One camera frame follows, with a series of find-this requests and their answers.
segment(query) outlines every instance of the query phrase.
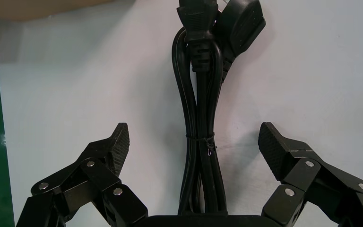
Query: cable tie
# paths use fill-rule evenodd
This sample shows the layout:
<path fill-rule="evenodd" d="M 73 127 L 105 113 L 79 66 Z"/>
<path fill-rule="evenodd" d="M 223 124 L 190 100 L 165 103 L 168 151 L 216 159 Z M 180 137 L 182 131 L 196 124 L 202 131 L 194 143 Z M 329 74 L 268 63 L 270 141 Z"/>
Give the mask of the cable tie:
<path fill-rule="evenodd" d="M 217 146 L 215 146 L 215 143 L 214 142 L 210 142 L 214 137 L 215 137 L 215 133 L 213 133 L 213 135 L 209 138 L 206 138 L 206 137 L 203 137 L 203 138 L 195 138 L 195 137 L 192 137 L 192 136 L 189 136 L 189 135 L 186 135 L 186 137 L 192 141 L 205 141 L 206 143 L 206 146 L 208 148 L 208 156 L 211 156 L 212 154 L 212 151 L 214 151 Z"/>

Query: white wall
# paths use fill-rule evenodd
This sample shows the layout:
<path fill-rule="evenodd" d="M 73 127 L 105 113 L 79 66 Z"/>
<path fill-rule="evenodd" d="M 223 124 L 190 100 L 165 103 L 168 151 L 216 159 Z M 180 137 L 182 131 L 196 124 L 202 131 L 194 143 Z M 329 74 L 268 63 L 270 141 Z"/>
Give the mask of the white wall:
<path fill-rule="evenodd" d="M 215 132 L 231 214 L 260 214 L 279 183 L 260 124 L 363 179 L 363 1 L 262 0 L 267 26 L 233 64 Z M 176 0 L 113 3 L 0 21 L 0 86 L 15 221 L 37 181 L 127 122 L 120 175 L 150 215 L 176 214 L 185 157 L 171 63 Z M 90 204 L 68 223 L 107 226 Z M 337 226 L 309 204 L 296 226 Z"/>

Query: brown cardboard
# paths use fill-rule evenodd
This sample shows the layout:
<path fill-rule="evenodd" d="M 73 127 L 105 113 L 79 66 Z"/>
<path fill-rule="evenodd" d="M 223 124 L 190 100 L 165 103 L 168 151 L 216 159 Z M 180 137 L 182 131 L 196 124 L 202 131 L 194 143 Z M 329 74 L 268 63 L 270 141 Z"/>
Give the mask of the brown cardboard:
<path fill-rule="evenodd" d="M 31 20 L 109 1 L 112 0 L 0 0 L 0 18 Z"/>

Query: black power cable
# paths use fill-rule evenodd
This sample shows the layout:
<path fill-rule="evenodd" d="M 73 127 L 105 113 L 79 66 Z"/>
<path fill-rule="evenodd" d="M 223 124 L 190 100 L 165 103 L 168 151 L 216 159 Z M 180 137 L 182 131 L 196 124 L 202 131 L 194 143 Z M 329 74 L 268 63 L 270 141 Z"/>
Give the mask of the black power cable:
<path fill-rule="evenodd" d="M 186 124 L 187 155 L 178 214 L 227 214 L 226 196 L 214 139 L 221 85 L 232 62 L 265 26 L 258 0 L 231 0 L 222 13 L 216 0 L 180 0 L 183 28 L 173 41 L 172 63 Z M 197 74 L 197 99 L 190 79 Z"/>

